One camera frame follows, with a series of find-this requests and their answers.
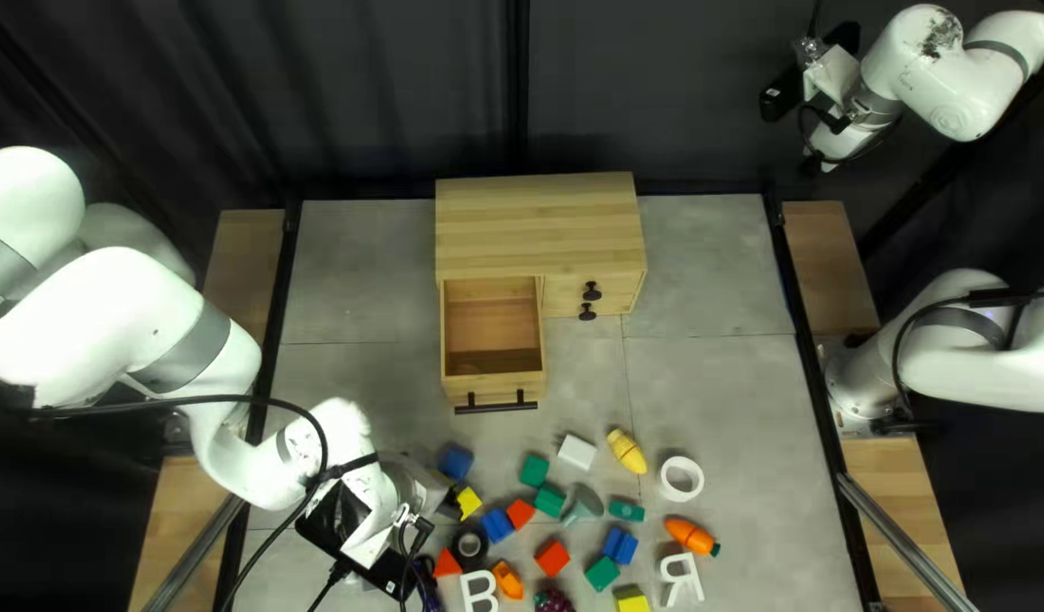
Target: black knob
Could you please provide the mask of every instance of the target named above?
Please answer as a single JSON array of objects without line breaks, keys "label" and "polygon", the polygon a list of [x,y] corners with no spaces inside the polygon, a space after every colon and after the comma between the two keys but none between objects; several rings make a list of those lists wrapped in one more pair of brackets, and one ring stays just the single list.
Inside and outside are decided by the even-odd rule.
[{"label": "black knob", "polygon": [[593,304],[590,304],[589,302],[583,303],[583,312],[578,313],[578,317],[582,319],[584,322],[592,322],[594,319],[596,319],[596,313],[593,310],[589,309],[590,306],[593,306]]},{"label": "black knob", "polygon": [[594,288],[596,286],[596,281],[590,281],[586,283],[586,286],[589,287],[589,289],[583,293],[583,299],[586,302],[596,302],[598,299],[601,299],[601,292]]}]

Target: drawer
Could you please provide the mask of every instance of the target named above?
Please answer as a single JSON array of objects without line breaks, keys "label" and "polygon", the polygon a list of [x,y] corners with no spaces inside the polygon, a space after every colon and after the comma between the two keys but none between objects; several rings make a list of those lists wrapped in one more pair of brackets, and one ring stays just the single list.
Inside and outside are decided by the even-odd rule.
[{"label": "drawer", "polygon": [[[544,277],[544,300],[542,311],[545,316],[576,316],[583,312],[583,302],[597,314],[625,314],[632,311],[635,297],[642,285],[643,272],[611,272],[604,275],[549,275]],[[589,289],[588,282],[596,283],[594,288],[601,292],[601,299],[587,301],[583,295]]]},{"label": "drawer", "polygon": [[455,405],[544,395],[542,281],[537,277],[448,280],[440,285],[443,386]]}]

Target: orange block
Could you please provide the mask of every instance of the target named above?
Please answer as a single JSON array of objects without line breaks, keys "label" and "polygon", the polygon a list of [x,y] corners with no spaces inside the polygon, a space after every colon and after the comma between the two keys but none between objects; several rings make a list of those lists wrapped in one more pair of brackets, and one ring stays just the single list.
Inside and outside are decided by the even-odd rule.
[{"label": "orange block", "polygon": [[434,564],[432,578],[452,576],[460,574],[460,564],[450,555],[450,549],[445,548],[440,552],[440,561]]},{"label": "orange block", "polygon": [[506,516],[511,517],[511,522],[515,524],[515,532],[521,529],[525,526],[525,523],[532,518],[532,515],[537,512],[537,509],[525,503],[522,500],[516,500],[512,503],[509,508],[506,509]]},{"label": "orange block", "polygon": [[491,572],[496,576],[496,582],[499,583],[499,588],[502,589],[507,599],[520,602],[525,596],[525,587],[522,586],[522,581],[518,579],[518,574],[515,574],[515,570],[511,569],[505,561],[497,563]]},{"label": "orange block", "polygon": [[560,540],[552,540],[552,543],[539,551],[532,560],[537,562],[537,565],[541,565],[541,568],[545,574],[548,574],[548,578],[555,578],[560,573],[560,570],[568,565],[570,556],[568,555],[568,549],[563,547]]}]

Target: blue cube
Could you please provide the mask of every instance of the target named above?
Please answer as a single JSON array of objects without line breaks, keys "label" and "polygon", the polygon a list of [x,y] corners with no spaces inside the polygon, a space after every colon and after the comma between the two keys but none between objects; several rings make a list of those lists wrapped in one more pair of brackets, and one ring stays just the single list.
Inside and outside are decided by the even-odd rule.
[{"label": "blue cube", "polygon": [[483,533],[488,535],[488,539],[491,540],[491,543],[493,544],[498,544],[503,541],[506,536],[515,533],[515,525],[511,522],[511,519],[501,508],[497,508],[485,514],[480,519],[480,525],[483,527]]},{"label": "blue cube", "polygon": [[627,565],[635,557],[635,549],[638,546],[639,540],[634,536],[622,529],[613,529],[604,540],[604,555],[617,565]]},{"label": "blue cube", "polygon": [[473,467],[473,453],[450,444],[440,457],[440,471],[454,482],[460,482]]}]

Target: green block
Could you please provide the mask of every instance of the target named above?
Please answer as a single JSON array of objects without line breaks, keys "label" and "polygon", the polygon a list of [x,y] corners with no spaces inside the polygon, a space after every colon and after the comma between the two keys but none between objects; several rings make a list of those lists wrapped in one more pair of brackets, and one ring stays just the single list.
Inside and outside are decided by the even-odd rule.
[{"label": "green block", "polygon": [[562,493],[559,493],[551,485],[545,482],[541,490],[537,492],[537,500],[532,505],[552,518],[559,518],[560,513],[563,512],[563,502],[566,499]]},{"label": "green block", "polygon": [[586,580],[594,586],[596,592],[603,591],[617,578],[620,578],[620,567],[616,567],[616,563],[608,557],[602,557],[586,570]]},{"label": "green block", "polygon": [[529,485],[533,489],[540,489],[544,484],[544,477],[548,476],[548,462],[538,455],[527,455],[522,464],[522,475],[518,479],[523,485]]},{"label": "green block", "polygon": [[635,504],[613,501],[609,503],[609,516],[625,518],[627,521],[641,522],[647,511]]}]

